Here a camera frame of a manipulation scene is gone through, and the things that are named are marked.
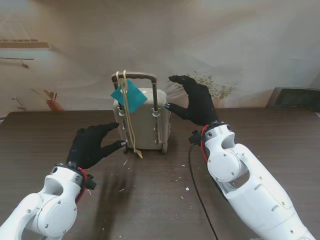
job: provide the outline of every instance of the robotic hand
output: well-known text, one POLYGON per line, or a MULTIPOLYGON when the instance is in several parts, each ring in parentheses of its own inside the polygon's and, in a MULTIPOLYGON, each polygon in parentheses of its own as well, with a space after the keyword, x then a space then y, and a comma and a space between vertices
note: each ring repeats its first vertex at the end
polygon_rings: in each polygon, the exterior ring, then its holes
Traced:
POLYGON ((183 85, 189 106, 166 103, 165 107, 183 119, 206 125, 201 141, 209 151, 208 171, 241 220, 264 240, 315 240, 282 186, 247 147, 235 144, 230 126, 218 122, 208 88, 188 76, 169 79, 183 85), (247 172, 242 186, 230 184, 247 172))
POLYGON ((25 228, 40 234, 41 240, 61 240, 77 217, 77 205, 85 189, 96 183, 88 169, 102 158, 126 145, 116 141, 101 147, 109 131, 119 126, 113 122, 77 131, 66 163, 56 164, 44 180, 43 189, 26 196, 0 227, 1 240, 21 240, 25 228))

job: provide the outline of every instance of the wooden table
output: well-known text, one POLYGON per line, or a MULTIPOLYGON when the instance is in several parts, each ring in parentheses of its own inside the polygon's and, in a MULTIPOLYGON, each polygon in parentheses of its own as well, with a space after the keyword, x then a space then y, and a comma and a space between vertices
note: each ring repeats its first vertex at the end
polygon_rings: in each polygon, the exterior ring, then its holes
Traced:
MULTIPOLYGON (((251 149, 285 188, 303 223, 320 239, 320 119, 303 109, 217 113, 236 142, 251 149)), ((26 195, 41 190, 55 163, 65 162, 77 129, 112 121, 112 111, 11 113, 0 125, 0 223, 26 195)), ((197 129, 173 117, 167 154, 143 151, 139 159, 119 150, 92 167, 88 172, 97 187, 84 194, 63 240, 214 240, 188 167, 188 137, 197 129)), ((118 138, 114 130, 103 144, 118 138)), ((199 147, 191 161, 218 239, 256 237, 216 189, 199 147)), ((23 236, 37 239, 29 232, 23 236)))

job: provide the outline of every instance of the teal tag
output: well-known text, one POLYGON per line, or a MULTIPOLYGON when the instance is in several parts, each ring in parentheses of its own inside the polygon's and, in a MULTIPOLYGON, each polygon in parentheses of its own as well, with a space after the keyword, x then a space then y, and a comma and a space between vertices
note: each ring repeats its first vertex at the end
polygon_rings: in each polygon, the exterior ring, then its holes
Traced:
MULTIPOLYGON (((128 98, 129 113, 133 113, 137 108, 139 108, 145 101, 147 97, 139 90, 139 88, 134 85, 132 81, 127 80, 128 91, 126 97, 128 98)), ((117 100, 122 106, 125 105, 124 96, 121 92, 121 86, 118 87, 110 96, 117 100)))

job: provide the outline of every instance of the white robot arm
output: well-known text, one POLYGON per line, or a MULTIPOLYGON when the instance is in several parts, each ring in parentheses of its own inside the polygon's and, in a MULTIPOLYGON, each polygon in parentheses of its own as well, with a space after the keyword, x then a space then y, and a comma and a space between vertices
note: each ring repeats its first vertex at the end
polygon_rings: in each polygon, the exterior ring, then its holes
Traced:
POLYGON ((43 189, 26 196, 0 227, 1 240, 21 240, 26 228, 41 240, 61 240, 77 217, 77 196, 94 189, 92 176, 72 166, 57 164, 44 180, 43 189))
POLYGON ((263 240, 316 240, 301 222, 293 203, 277 180, 242 144, 226 123, 206 129, 207 167, 241 220, 263 240), (230 184, 246 172, 239 188, 230 184))

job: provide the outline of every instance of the black glove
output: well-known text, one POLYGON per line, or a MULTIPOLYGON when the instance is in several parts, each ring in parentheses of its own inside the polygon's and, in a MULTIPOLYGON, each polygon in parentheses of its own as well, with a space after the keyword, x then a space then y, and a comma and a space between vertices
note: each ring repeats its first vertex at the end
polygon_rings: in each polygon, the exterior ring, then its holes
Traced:
POLYGON ((112 129, 116 129, 119 123, 112 122, 105 125, 90 126, 87 129, 79 129, 73 140, 66 164, 74 162, 76 167, 88 169, 97 164, 102 158, 125 146, 125 141, 118 140, 101 147, 103 138, 112 129))
POLYGON ((215 106, 207 86, 198 84, 189 76, 170 76, 169 80, 183 85, 188 94, 188 108, 174 103, 166 103, 164 107, 182 119, 191 120, 194 124, 205 126, 218 121, 215 106))

